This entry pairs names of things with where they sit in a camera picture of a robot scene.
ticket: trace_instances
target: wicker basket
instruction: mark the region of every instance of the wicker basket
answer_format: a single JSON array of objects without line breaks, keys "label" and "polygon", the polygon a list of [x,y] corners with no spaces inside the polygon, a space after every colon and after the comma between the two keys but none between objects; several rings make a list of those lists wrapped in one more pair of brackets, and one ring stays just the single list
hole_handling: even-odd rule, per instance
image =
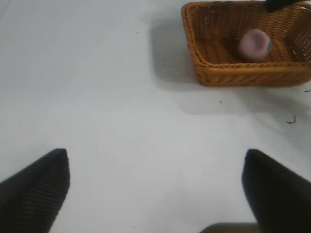
[{"label": "wicker basket", "polygon": [[[199,82],[205,86],[292,86],[311,79],[311,5],[267,13],[262,1],[191,2],[182,19]],[[266,32],[273,49],[264,63],[237,53],[251,29]]]}]

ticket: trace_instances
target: pink ball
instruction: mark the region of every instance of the pink ball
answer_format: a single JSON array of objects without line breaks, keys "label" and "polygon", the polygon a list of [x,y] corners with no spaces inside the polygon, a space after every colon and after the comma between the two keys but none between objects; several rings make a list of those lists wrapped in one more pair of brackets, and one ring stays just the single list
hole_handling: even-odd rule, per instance
[{"label": "pink ball", "polygon": [[238,52],[248,62],[263,62],[270,51],[271,39],[262,30],[248,31],[238,45]]}]

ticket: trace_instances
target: black object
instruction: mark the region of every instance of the black object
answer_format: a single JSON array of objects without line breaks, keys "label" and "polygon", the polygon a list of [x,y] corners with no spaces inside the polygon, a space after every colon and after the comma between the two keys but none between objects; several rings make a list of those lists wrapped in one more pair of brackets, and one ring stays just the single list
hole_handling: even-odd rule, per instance
[{"label": "black object", "polygon": [[262,233],[311,232],[311,183],[259,150],[247,152],[242,184]]},{"label": "black object", "polygon": [[0,183],[0,233],[47,233],[69,189],[65,149],[55,149]]},{"label": "black object", "polygon": [[272,13],[274,11],[278,11],[285,6],[289,6],[294,4],[295,2],[299,2],[303,0],[266,0],[264,5],[266,7],[267,12]]}]

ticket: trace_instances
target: debris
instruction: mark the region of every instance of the debris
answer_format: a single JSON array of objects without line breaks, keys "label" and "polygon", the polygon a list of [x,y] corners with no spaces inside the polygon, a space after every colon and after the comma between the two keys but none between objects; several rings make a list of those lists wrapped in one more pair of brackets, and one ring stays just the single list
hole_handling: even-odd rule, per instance
[{"label": "debris", "polygon": [[294,115],[293,121],[286,121],[287,124],[295,124],[296,123],[296,116]]}]

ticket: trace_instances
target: white table surface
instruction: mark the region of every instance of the white table surface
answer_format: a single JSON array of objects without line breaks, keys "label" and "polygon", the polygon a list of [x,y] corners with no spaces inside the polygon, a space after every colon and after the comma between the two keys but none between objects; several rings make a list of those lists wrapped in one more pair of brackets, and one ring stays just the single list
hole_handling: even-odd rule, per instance
[{"label": "white table surface", "polygon": [[0,180],[68,150],[71,186],[51,233],[253,222],[249,148],[311,180],[311,84],[200,86],[186,2],[0,2]]}]

